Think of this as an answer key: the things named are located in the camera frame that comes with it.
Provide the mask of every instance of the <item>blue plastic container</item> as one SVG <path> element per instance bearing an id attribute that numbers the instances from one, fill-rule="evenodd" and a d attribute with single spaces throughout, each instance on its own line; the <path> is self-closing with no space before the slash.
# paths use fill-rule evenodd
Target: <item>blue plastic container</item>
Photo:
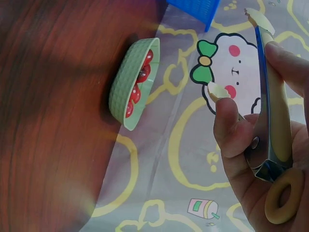
<path id="1" fill-rule="evenodd" d="M 205 23 L 207 32 L 211 27 L 220 0 L 167 0 L 167 2 Z"/>

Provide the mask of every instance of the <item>green plastic tray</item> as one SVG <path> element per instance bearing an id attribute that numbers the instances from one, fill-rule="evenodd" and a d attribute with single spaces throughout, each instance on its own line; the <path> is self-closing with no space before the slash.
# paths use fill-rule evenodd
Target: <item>green plastic tray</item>
<path id="1" fill-rule="evenodd" d="M 150 62 L 151 72 L 145 82 L 138 83 L 141 92 L 140 101 L 133 104 L 133 114 L 126 118 L 126 107 L 149 49 L 154 53 L 153 60 Z M 140 120 L 158 71 L 159 62 L 160 39 L 151 38 L 135 42 L 128 49 L 121 63 L 110 91 L 109 108 L 113 117 L 129 131 L 134 130 Z"/>

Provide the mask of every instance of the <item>pink cheek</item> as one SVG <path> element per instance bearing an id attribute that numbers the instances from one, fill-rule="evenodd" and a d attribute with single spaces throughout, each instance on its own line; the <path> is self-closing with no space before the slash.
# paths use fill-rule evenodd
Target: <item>pink cheek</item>
<path id="1" fill-rule="evenodd" d="M 236 45 L 229 46 L 228 51 L 233 57 L 238 57 L 240 55 L 240 49 Z"/>
<path id="2" fill-rule="evenodd" d="M 232 99 L 236 97 L 236 89 L 233 86 L 225 86 L 225 89 L 228 91 L 228 94 Z"/>

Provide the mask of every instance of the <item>wood grain surface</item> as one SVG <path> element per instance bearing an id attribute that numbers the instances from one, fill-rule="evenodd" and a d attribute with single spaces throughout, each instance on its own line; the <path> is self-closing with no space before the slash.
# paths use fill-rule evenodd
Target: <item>wood grain surface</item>
<path id="1" fill-rule="evenodd" d="M 163 0 L 0 2 L 0 232 L 78 231 L 120 125 L 108 91 Z"/>

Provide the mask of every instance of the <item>cartoon cloud character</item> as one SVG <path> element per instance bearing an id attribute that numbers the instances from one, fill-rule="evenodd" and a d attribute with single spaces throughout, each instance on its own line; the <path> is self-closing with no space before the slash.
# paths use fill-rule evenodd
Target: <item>cartoon cloud character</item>
<path id="1" fill-rule="evenodd" d="M 207 84 L 213 81 L 223 86 L 236 102 L 239 113 L 260 113 L 260 76 L 257 48 L 239 34 L 219 34 L 214 43 L 197 43 L 198 64 L 191 70 L 191 80 L 202 84 L 202 95 L 210 111 L 215 104 L 210 99 Z"/>

